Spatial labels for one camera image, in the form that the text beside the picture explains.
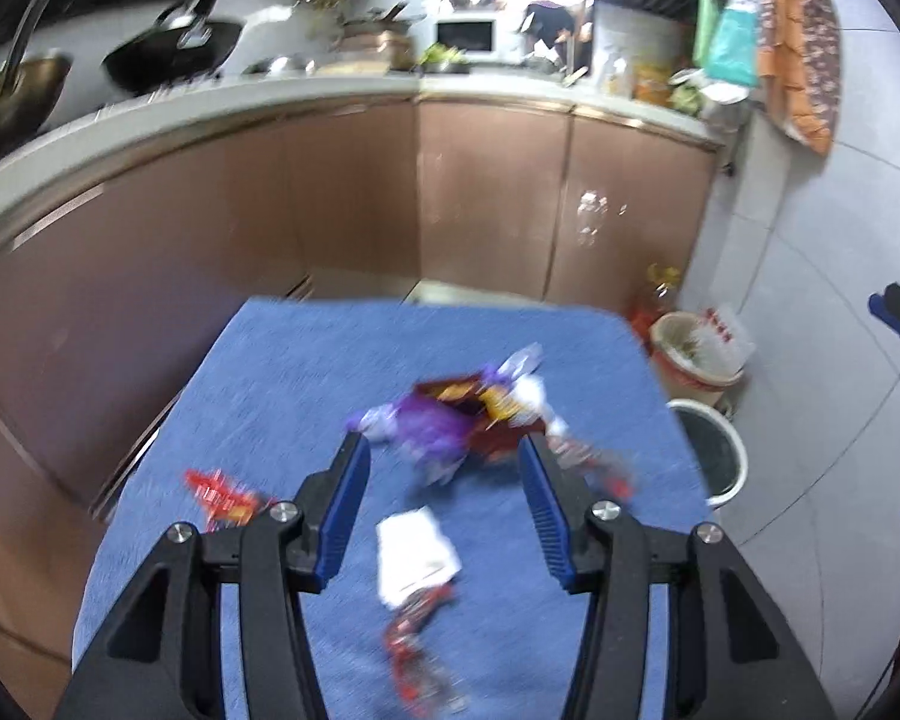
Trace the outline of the brown kitchen cabinets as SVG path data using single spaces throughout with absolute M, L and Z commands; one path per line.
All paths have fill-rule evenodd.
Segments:
M 619 310 L 717 149 L 498 104 L 307 110 L 82 169 L 0 247 L 0 697 L 52 713 L 103 514 L 240 304 L 421 280 Z

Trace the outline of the red beige trash bin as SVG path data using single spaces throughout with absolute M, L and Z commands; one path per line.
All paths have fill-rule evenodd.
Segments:
M 743 382 L 754 351 L 745 330 L 715 309 L 675 310 L 650 327 L 650 362 L 668 397 L 717 406 Z

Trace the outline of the black bin white rim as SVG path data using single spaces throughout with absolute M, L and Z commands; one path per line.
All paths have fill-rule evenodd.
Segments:
M 720 509 L 741 493 L 749 476 L 749 458 L 735 426 L 712 406 L 674 398 L 668 408 L 683 427 L 707 489 L 707 502 Z

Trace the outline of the brown red snack bag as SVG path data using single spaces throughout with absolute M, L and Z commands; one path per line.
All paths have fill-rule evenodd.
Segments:
M 478 426 L 471 434 L 470 455 L 482 461 L 504 460 L 518 449 L 524 437 L 546 434 L 546 421 L 538 411 L 521 405 L 512 388 L 486 385 L 481 374 L 421 380 L 414 383 L 411 394 L 435 398 L 474 416 Z

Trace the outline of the purple white crumpled wrapper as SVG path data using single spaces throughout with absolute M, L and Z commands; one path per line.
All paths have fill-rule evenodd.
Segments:
M 404 395 L 352 415 L 346 427 L 370 444 L 390 445 L 413 462 L 422 483 L 447 484 L 471 454 L 474 416 L 424 395 Z

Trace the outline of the brass wok pan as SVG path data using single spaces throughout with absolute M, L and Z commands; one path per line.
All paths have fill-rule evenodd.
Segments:
M 51 1 L 30 0 L 6 62 L 0 67 L 0 158 L 45 124 L 73 66 L 73 57 L 61 50 L 27 54 L 30 39 Z

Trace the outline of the white microwave oven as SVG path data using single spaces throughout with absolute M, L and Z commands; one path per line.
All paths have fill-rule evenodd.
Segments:
M 486 13 L 450 13 L 437 20 L 436 41 L 447 49 L 463 52 L 468 59 L 495 59 L 497 23 Z

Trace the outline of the purple clear twisted wrapper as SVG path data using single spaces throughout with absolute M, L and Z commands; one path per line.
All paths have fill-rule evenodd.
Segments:
M 531 376 L 543 362 L 543 346 L 532 343 L 517 349 L 499 364 L 482 369 L 481 380 L 493 387 L 512 388 L 518 379 Z

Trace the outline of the blue towel mat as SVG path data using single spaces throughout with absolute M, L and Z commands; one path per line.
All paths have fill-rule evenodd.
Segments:
M 687 532 L 709 506 L 683 429 L 639 341 L 598 310 L 434 307 L 391 301 L 254 299 L 194 372 L 116 504 L 87 578 L 76 650 L 165 528 L 205 522 L 188 472 L 221 472 L 274 499 L 329 465 L 346 426 L 421 380 L 448 379 L 543 349 L 549 405 L 574 439 L 619 458 L 632 513 Z M 460 558 L 455 593 L 424 629 L 425 651 L 458 684 L 470 718 L 554 718 L 577 656 L 587 601 L 549 575 L 513 461 L 468 461 L 440 481 L 404 445 L 375 445 L 343 567 L 304 603 L 326 708 L 334 718 L 400 718 L 383 650 L 377 525 L 427 509 Z

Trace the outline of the copper cooking pot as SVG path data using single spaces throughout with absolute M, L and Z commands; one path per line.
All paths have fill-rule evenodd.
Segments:
M 362 54 L 380 60 L 390 70 L 413 70 L 418 60 L 411 20 L 354 20 L 343 25 L 334 48 L 344 54 Z

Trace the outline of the white paper napkin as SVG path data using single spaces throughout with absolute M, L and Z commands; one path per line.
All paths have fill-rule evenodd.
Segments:
M 380 520 L 377 534 L 377 589 L 380 601 L 396 610 L 419 590 L 441 587 L 461 571 L 452 541 L 429 507 Z

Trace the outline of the teal hanging bag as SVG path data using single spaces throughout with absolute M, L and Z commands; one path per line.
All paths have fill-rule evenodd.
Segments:
M 714 82 L 756 88 L 758 36 L 758 5 L 752 0 L 728 0 L 710 41 L 706 75 Z

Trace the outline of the white kitchen countertop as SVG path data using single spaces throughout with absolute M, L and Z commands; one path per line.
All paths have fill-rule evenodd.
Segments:
M 177 148 L 279 121 L 307 110 L 336 110 L 372 103 L 498 104 L 571 114 L 653 133 L 670 140 L 724 148 L 727 137 L 706 122 L 666 107 L 606 96 L 592 85 L 564 86 L 530 76 L 317 75 L 230 78 L 173 88 L 95 114 L 35 138 L 0 161 L 0 247 L 45 215 L 38 194 L 64 184 L 79 171 L 102 169 L 113 158 L 116 172 Z

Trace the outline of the black wok pan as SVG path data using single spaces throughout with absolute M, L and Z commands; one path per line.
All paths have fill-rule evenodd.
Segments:
M 180 0 L 148 29 L 105 55 L 110 82 L 131 96 L 212 75 L 237 47 L 245 23 L 215 15 L 217 0 Z

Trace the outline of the red clear plastic wrapper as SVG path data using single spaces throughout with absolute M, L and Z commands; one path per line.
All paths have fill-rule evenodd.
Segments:
M 421 640 L 432 616 L 452 598 L 450 583 L 416 590 L 398 606 L 383 633 L 398 699 L 416 718 L 466 709 L 458 679 L 430 655 Z

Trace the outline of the orange patterned hanging cloth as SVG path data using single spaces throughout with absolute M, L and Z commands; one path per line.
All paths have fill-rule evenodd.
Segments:
M 832 0 L 759 0 L 758 78 L 770 120 L 827 158 L 842 96 L 841 28 Z

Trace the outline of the cooking oil bottle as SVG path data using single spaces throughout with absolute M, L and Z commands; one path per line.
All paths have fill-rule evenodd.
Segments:
M 651 263 L 644 282 L 635 291 L 629 305 L 628 322 L 645 348 L 650 346 L 652 325 L 676 307 L 683 271 L 671 265 Z

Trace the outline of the small red snack packet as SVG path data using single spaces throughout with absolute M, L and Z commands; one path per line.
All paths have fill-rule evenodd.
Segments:
M 235 483 L 221 470 L 187 470 L 183 479 L 206 516 L 208 532 L 245 527 L 274 502 L 271 496 Z

